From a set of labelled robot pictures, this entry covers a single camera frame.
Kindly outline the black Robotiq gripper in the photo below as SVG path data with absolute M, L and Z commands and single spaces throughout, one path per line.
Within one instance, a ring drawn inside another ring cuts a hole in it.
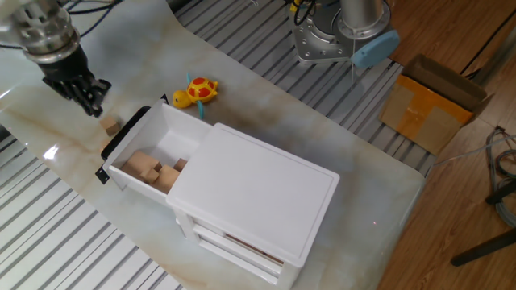
M 88 59 L 79 46 L 71 55 L 51 64 L 39 64 L 44 73 L 43 82 L 63 98 L 76 102 L 89 116 L 99 118 L 102 102 L 112 84 L 94 79 Z M 81 78 L 76 84 L 70 81 Z

